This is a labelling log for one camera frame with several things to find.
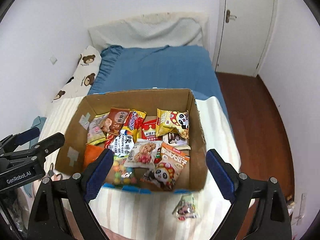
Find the brown cookie packet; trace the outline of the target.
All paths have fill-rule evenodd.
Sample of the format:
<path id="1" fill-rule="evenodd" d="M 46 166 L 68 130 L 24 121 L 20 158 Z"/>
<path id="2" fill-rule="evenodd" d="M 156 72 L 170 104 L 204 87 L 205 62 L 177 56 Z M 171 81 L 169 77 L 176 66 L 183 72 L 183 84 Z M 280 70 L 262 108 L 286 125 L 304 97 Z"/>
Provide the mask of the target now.
<path id="1" fill-rule="evenodd" d="M 112 107 L 107 117 L 100 123 L 101 130 L 118 136 L 129 113 L 129 109 Z"/>

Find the blue bed sheet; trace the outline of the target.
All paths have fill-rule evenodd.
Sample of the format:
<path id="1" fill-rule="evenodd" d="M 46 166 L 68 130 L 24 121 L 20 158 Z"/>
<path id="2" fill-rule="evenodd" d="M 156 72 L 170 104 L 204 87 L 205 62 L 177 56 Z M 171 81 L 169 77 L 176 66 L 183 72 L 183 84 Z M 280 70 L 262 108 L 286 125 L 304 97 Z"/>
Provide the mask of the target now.
<path id="1" fill-rule="evenodd" d="M 216 97 L 223 112 L 228 113 L 209 53 L 203 47 L 110 46 L 100 56 L 100 69 L 90 94 L 153 87 L 187 88 L 199 100 Z"/>

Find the bear print long pillow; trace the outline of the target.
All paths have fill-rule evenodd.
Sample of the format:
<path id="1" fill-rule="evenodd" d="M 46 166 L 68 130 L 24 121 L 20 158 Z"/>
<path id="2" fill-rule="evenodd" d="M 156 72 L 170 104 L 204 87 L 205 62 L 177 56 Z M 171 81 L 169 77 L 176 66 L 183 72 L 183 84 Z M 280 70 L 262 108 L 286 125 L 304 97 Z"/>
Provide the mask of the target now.
<path id="1" fill-rule="evenodd" d="M 88 46 L 81 54 L 72 77 L 60 89 L 53 101 L 86 96 L 95 82 L 101 65 L 101 56 L 93 46 Z"/>

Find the cranberry oat cookie packet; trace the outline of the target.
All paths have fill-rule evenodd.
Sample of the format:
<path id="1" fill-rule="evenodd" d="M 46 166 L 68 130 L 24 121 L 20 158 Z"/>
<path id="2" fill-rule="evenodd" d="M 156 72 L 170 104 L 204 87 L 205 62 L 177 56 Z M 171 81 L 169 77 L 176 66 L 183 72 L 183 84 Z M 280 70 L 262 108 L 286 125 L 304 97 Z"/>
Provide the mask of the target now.
<path id="1" fill-rule="evenodd" d="M 127 157 L 124 166 L 130 168 L 153 169 L 154 160 L 162 141 L 137 141 Z"/>

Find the small clear snack packet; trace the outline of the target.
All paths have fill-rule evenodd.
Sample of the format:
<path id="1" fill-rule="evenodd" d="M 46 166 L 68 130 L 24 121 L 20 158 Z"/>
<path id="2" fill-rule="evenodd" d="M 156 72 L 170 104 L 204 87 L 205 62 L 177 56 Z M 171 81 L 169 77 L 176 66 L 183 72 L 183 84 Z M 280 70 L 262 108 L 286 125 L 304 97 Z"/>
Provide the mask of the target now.
<path id="1" fill-rule="evenodd" d="M 200 217 L 193 194 L 184 194 L 175 206 L 172 215 L 180 220 L 197 219 Z"/>

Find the white door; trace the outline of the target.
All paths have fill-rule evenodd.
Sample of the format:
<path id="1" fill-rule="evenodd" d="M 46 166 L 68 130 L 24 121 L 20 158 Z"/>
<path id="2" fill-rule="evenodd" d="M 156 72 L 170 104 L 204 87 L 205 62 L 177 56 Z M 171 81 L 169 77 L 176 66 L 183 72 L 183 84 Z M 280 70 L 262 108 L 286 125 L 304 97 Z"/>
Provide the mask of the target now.
<path id="1" fill-rule="evenodd" d="M 225 22 L 229 9 L 237 19 Z M 274 0 L 220 0 L 216 72 L 256 76 L 271 35 Z"/>

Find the chocolate wafer stick packet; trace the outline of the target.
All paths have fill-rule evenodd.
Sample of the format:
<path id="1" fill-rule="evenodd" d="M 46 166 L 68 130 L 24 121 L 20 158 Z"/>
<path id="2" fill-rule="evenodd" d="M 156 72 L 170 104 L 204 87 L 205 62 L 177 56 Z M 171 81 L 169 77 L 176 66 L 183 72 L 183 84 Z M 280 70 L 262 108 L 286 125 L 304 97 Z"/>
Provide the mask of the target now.
<path id="1" fill-rule="evenodd" d="M 167 133 L 162 136 L 163 141 L 180 150 L 191 150 L 191 147 L 189 146 L 189 140 L 182 138 L 178 133 Z"/>

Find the yellow panda snack packet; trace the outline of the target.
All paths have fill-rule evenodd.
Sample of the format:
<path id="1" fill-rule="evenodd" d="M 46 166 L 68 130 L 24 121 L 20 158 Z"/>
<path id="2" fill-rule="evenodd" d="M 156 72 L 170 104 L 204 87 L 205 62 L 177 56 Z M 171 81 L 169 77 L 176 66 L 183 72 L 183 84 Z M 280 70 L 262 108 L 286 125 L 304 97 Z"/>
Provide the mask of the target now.
<path id="1" fill-rule="evenodd" d="M 189 138 L 189 113 L 157 109 L 156 136 L 176 132 L 183 139 Z"/>

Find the wall socket plate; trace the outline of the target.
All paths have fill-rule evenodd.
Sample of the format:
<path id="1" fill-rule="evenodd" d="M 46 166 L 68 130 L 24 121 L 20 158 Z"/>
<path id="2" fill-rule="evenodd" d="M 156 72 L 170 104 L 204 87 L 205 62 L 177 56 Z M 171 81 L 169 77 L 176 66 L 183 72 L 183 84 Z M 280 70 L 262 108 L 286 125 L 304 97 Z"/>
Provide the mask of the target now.
<path id="1" fill-rule="evenodd" d="M 300 206 L 299 206 L 299 214 L 296 217 L 296 220 L 294 222 L 294 225 L 300 225 L 302 223 L 302 220 L 304 218 L 304 211 L 305 211 L 305 205 L 306 205 L 306 197 L 307 193 L 302 193 L 301 200 L 300 200 Z"/>

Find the red crown snack packet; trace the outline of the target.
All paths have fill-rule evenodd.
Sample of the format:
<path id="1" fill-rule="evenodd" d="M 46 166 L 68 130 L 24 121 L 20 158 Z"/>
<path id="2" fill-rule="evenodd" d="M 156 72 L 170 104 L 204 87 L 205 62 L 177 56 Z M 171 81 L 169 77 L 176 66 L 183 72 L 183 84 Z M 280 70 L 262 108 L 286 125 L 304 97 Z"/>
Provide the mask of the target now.
<path id="1" fill-rule="evenodd" d="M 148 141 L 162 141 L 162 136 L 156 135 L 156 124 L 157 119 L 145 121 L 140 128 L 139 139 Z"/>

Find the clear yellow-edged snack packet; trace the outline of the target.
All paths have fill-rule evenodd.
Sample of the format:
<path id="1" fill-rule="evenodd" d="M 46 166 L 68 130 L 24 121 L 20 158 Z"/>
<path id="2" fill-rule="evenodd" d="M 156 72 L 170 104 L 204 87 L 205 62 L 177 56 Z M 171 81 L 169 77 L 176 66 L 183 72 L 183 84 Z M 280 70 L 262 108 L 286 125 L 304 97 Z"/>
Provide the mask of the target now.
<path id="1" fill-rule="evenodd" d="M 100 128 L 101 122 L 107 118 L 109 113 L 96 115 L 90 122 L 87 133 L 87 144 L 97 145 L 106 140 L 106 135 Z"/>

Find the colourful candy balls packet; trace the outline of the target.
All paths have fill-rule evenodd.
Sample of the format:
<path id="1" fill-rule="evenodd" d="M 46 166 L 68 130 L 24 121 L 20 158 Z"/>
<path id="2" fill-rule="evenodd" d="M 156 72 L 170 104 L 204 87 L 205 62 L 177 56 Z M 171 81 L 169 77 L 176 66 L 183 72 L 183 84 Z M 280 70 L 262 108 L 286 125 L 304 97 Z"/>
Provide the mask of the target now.
<path id="1" fill-rule="evenodd" d="M 127 158 L 115 158 L 113 165 L 105 179 L 105 183 L 115 187 L 133 186 L 137 184 L 135 170 L 131 167 L 125 167 Z"/>

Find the orange crinkled snack packet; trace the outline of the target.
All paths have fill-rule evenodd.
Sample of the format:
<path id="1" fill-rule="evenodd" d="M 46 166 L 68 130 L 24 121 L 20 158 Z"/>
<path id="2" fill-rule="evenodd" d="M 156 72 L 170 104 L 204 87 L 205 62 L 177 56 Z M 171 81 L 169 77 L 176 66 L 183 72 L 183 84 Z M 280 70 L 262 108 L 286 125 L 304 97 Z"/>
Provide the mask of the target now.
<path id="1" fill-rule="evenodd" d="M 99 155 L 103 152 L 103 150 L 104 148 L 99 146 L 86 145 L 82 170 L 84 171 L 89 164 L 94 162 L 99 157 Z"/>

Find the teal folded blanket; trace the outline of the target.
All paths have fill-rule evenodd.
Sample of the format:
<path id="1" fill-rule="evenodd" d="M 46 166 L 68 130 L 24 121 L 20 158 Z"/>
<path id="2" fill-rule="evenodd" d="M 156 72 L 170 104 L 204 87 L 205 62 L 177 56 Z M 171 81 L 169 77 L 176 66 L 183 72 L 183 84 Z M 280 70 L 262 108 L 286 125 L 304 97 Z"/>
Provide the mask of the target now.
<path id="1" fill-rule="evenodd" d="M 39 133 L 42 131 L 43 127 L 44 127 L 44 123 L 46 122 L 47 118 L 45 116 L 37 116 L 34 120 L 33 120 L 33 124 L 31 126 L 31 128 L 37 127 L 39 129 Z M 29 147 L 31 148 L 33 145 L 35 145 L 36 143 L 38 143 L 39 141 L 39 135 L 38 137 L 34 138 L 33 140 L 31 140 L 29 142 Z"/>

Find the white wall switch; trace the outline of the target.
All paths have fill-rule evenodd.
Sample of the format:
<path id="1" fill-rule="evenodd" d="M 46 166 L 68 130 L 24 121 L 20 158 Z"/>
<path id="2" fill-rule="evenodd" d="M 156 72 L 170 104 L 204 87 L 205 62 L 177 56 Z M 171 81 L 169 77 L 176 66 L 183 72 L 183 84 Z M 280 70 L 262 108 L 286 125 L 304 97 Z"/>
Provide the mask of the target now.
<path id="1" fill-rule="evenodd" d="M 57 62 L 57 58 L 55 56 L 51 56 L 50 61 L 51 61 L 52 65 L 54 65 Z"/>

